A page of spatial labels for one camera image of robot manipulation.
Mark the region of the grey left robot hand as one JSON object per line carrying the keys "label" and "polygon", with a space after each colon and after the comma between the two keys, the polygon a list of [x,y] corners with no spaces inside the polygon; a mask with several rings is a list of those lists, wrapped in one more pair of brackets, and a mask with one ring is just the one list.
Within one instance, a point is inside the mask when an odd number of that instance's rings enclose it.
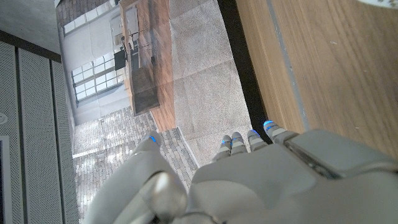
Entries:
{"label": "grey left robot hand", "polygon": [[396,223],[397,161],[367,145],[266,121],[266,143],[224,136],[189,189],[152,131],[104,182],[85,223]]}

